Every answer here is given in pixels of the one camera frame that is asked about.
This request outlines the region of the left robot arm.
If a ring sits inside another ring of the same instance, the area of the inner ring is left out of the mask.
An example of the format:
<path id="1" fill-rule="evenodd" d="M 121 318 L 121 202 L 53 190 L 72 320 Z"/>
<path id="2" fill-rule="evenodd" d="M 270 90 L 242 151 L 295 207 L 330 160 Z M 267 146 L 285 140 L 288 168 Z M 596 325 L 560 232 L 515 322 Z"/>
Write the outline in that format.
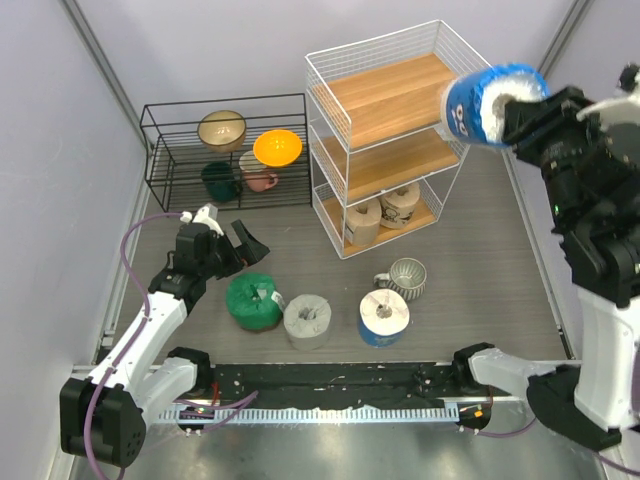
<path id="1" fill-rule="evenodd" d="M 156 372 L 150 367 L 209 280 L 231 277 L 269 252 L 240 220 L 231 224 L 239 240 L 232 243 L 206 207 L 179 218 L 175 247 L 140 289 L 143 304 L 129 328 L 86 378 L 70 378 L 60 390 L 60 447 L 93 467 L 105 463 L 126 469 L 165 408 L 185 393 L 200 399 L 211 391 L 205 352 L 179 348 Z"/>

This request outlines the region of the blue white paper roll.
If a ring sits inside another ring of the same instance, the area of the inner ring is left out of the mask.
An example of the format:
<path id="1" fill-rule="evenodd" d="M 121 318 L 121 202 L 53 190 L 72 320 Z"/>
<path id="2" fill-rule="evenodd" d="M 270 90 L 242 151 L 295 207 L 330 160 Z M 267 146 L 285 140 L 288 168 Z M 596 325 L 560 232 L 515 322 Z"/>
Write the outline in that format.
<path id="1" fill-rule="evenodd" d="M 546 81 L 530 65 L 490 66 L 450 82 L 441 96 L 441 123 L 461 142 L 502 148 L 506 105 L 536 102 L 549 95 Z"/>

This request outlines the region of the brown paper roll with print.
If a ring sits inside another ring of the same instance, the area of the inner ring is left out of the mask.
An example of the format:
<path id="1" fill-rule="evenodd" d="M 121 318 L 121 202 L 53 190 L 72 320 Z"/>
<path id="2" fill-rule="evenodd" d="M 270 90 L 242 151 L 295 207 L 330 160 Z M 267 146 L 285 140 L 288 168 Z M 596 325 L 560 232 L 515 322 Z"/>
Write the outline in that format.
<path id="1" fill-rule="evenodd" d="M 380 195 L 380 225 L 389 229 L 406 227 L 420 199 L 421 193 L 418 182 L 410 183 Z"/>

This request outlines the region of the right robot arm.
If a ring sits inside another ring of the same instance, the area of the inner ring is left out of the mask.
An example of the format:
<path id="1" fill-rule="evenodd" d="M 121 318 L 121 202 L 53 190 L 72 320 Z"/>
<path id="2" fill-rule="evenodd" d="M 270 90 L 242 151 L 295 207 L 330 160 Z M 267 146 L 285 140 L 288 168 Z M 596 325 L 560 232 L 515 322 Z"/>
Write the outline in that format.
<path id="1" fill-rule="evenodd" d="M 492 344 L 457 351 L 451 380 L 526 400 L 548 429 L 593 451 L 621 442 L 639 420 L 639 95 L 593 102 L 575 87 L 540 101 L 510 100 L 503 140 L 542 175 L 582 310 L 577 365 L 528 361 Z"/>

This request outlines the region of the blue paper roll with pictures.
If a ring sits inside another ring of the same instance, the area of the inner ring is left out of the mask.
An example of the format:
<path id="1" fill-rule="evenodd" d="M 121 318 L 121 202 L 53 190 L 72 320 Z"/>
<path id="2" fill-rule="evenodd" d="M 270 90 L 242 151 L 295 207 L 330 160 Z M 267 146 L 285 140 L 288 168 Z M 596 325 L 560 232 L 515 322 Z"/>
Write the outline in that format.
<path id="1" fill-rule="evenodd" d="M 391 289 L 373 290 L 360 301 L 358 332 L 370 346 L 382 348 L 396 343 L 409 323 L 407 303 Z"/>

